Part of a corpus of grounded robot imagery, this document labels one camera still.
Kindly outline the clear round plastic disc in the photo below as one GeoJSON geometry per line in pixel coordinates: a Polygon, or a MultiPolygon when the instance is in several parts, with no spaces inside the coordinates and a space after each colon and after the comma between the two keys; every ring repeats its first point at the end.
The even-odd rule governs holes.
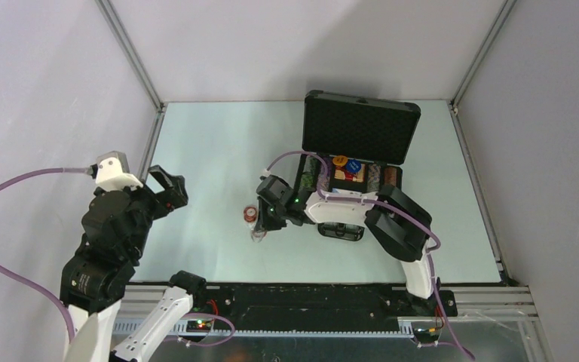
{"type": "Polygon", "coordinates": [[[250,232],[251,240],[255,243],[260,243],[268,234],[266,230],[252,230],[250,232]]]}

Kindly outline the red Texas Hold'em card deck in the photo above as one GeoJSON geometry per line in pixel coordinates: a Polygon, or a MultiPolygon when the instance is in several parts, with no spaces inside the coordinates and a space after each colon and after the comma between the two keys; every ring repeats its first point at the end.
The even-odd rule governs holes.
{"type": "Polygon", "coordinates": [[[338,181],[364,183],[365,167],[362,165],[359,170],[348,170],[344,167],[337,167],[334,172],[334,179],[338,181]]]}

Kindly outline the orange round button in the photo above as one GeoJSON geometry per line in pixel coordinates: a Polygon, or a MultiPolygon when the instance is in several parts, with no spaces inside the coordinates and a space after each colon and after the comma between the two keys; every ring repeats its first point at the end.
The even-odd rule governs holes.
{"type": "Polygon", "coordinates": [[[344,155],[337,155],[332,158],[332,164],[335,167],[344,167],[348,163],[348,161],[349,161],[348,157],[344,155]]]}

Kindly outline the blue round dealer button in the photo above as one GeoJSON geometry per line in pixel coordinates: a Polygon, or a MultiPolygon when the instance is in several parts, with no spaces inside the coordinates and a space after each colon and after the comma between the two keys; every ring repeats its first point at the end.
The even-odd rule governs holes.
{"type": "Polygon", "coordinates": [[[363,169],[363,164],[358,160],[348,159],[348,162],[345,165],[345,169],[349,173],[356,174],[363,169]]]}

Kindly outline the black poker set case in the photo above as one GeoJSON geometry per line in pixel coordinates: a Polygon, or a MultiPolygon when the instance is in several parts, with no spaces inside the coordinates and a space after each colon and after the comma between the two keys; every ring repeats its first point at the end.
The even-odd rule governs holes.
{"type": "MultiPolygon", "coordinates": [[[[410,102],[381,100],[312,90],[305,97],[302,131],[302,155],[315,157],[326,167],[323,156],[344,155],[358,160],[365,167],[365,182],[353,183],[334,179],[337,167],[332,165],[328,192],[367,192],[367,175],[370,164],[400,169],[406,159],[413,136],[421,117],[419,105],[410,102]]],[[[293,189],[299,191],[299,171],[293,189]]],[[[353,225],[326,223],[316,225],[322,235],[358,241],[365,228],[353,225]]]]}

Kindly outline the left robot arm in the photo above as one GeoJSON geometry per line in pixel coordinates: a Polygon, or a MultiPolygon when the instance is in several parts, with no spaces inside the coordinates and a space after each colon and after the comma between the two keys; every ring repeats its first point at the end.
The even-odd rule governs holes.
{"type": "Polygon", "coordinates": [[[84,233],[62,271],[60,301],[76,318],[67,361],[147,361],[174,325],[208,304],[207,281],[187,271],[174,274],[158,304],[123,342],[112,347],[112,330],[130,279],[142,258],[154,221],[188,203],[183,176],[149,168],[162,191],[133,174],[114,171],[98,185],[81,219],[84,233]]]}

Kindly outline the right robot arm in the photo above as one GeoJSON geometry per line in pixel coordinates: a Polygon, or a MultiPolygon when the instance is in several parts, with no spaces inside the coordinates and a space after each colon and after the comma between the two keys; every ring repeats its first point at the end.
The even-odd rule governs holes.
{"type": "Polygon", "coordinates": [[[419,315],[439,304],[437,279],[430,257],[440,248],[430,214],[392,185],[378,192],[325,192],[292,189],[278,176],[264,176],[256,189],[259,216],[255,229],[272,232],[293,225],[337,223],[365,228],[382,249],[401,263],[408,303],[419,315]]]}

